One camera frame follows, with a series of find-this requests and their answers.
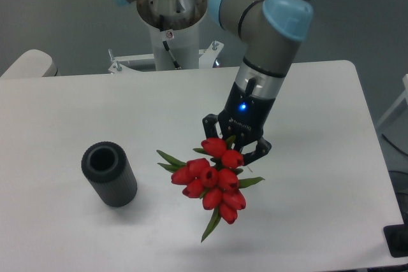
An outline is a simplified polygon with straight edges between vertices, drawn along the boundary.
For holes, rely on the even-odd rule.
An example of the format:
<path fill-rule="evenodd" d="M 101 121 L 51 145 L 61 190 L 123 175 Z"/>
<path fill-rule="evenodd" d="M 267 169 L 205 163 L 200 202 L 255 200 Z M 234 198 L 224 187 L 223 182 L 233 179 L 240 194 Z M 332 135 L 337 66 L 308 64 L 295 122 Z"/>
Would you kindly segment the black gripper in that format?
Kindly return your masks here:
<path fill-rule="evenodd" d="M 257 142 L 255 150 L 243 154 L 244 166 L 266 156 L 272 149 L 271 143 L 263 137 L 263 126 L 275 99 L 256 96 L 255 88 L 255 81 L 249 81 L 244 89 L 234 83 L 223 111 L 219 115 L 210 113 L 202 120 L 206 139 L 219 138 L 216 127 L 219 123 L 223 138 L 235 136 L 235 150 L 241 151 Z"/>

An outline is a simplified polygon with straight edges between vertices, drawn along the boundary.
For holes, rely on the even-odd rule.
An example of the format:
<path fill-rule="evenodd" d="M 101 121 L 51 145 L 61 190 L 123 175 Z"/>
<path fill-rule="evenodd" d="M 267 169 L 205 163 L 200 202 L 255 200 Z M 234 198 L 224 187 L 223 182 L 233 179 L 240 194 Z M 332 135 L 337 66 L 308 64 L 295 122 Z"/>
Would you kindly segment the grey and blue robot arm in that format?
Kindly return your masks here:
<path fill-rule="evenodd" d="M 148 26 L 154 65 L 158 71 L 196 69 L 199 53 L 198 24 L 209 16 L 219 27 L 247 45 L 226 105 L 217 115 L 203 119 L 209 138 L 234 137 L 234 149 L 250 164 L 271 149 L 263 126 L 277 94 L 306 39 L 314 11 L 310 0 L 114 0 L 135 4 Z"/>

